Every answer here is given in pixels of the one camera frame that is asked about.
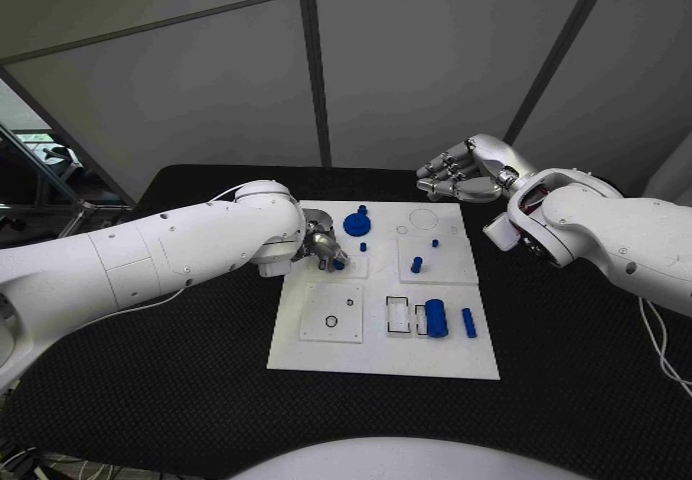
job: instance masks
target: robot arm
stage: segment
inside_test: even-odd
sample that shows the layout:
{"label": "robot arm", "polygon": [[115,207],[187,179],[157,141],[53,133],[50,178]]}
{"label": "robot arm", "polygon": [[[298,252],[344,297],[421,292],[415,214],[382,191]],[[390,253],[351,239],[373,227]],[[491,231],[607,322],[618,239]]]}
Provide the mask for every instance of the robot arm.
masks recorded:
{"label": "robot arm", "polygon": [[576,170],[537,172],[488,135],[442,153],[418,177],[432,199],[507,198],[506,212],[483,229],[500,250],[521,243],[558,268],[582,257],[615,286],[692,316],[692,208],[622,198]]}
{"label": "robot arm", "polygon": [[255,263],[289,272],[308,255],[347,263],[331,219],[276,182],[88,234],[0,250],[0,391],[54,341],[95,319]]}

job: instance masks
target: black mat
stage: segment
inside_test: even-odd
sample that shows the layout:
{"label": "black mat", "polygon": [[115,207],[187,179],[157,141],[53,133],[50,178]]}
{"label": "black mat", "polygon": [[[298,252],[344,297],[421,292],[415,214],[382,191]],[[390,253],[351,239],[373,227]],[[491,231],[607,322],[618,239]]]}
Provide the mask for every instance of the black mat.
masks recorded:
{"label": "black mat", "polygon": [[[135,215],[259,178],[298,199],[425,201],[408,172],[175,166]],[[635,298],[585,261],[556,270],[498,252],[481,227],[501,208],[462,205],[500,382],[268,371],[282,279],[248,265],[53,346],[8,401],[4,435],[206,477],[325,440],[393,435],[488,446],[594,478],[690,478],[692,399],[658,371]],[[692,323],[663,315],[692,376]]]}

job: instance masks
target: white board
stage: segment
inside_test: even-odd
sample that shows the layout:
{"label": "white board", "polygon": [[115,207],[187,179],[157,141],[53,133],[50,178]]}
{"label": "white board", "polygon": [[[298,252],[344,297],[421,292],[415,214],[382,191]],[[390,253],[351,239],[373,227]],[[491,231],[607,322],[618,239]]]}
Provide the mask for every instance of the white board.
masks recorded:
{"label": "white board", "polygon": [[[318,270],[315,259],[292,265],[284,278],[266,368],[498,380],[458,205],[311,200],[299,204],[331,215],[336,238],[356,266],[328,273]],[[367,207],[372,228],[361,237],[351,237],[343,231],[343,219],[359,205]],[[439,240],[436,249],[432,239]],[[360,242],[367,245],[364,252]],[[426,267],[421,283],[415,283],[415,274],[408,275],[413,254]],[[408,299],[409,335],[387,335],[387,296]],[[449,333],[444,338],[416,334],[415,306],[435,298],[445,307]],[[475,338],[465,334],[462,308],[471,309]],[[336,326],[330,317],[337,318]]]}

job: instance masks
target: white wall panel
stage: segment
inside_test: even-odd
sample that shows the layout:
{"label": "white wall panel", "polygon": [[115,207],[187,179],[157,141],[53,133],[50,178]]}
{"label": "white wall panel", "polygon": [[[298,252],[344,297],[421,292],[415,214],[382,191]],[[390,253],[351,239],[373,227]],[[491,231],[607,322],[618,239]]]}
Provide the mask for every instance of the white wall panel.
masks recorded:
{"label": "white wall panel", "polygon": [[5,68],[135,200],[171,164],[320,164],[297,1]]}
{"label": "white wall panel", "polygon": [[514,143],[536,166],[641,193],[692,130],[690,46],[689,1],[595,4]]}
{"label": "white wall panel", "polygon": [[503,136],[572,1],[318,0],[334,166],[413,169]]}
{"label": "white wall panel", "polygon": [[242,0],[2,0],[0,58]]}

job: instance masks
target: blue cylinder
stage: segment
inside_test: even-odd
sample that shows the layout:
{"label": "blue cylinder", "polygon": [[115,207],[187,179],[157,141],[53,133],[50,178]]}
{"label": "blue cylinder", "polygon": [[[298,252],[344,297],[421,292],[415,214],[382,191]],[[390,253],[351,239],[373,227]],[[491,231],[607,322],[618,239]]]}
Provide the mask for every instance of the blue cylinder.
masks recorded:
{"label": "blue cylinder", "polygon": [[413,264],[410,265],[410,271],[413,273],[421,273],[421,266],[422,266],[422,258],[415,257],[413,258]]}
{"label": "blue cylinder", "polygon": [[461,317],[464,319],[464,327],[465,327],[465,336],[468,338],[475,338],[475,325],[472,324],[472,316],[471,316],[471,309],[464,308],[461,309]]}
{"label": "blue cylinder", "polygon": [[428,322],[428,337],[445,337],[449,332],[447,330],[447,317],[444,316],[444,302],[436,298],[425,302],[425,318]]}
{"label": "blue cylinder", "polygon": [[351,237],[361,237],[370,231],[367,215],[351,213],[343,220],[343,230]]}

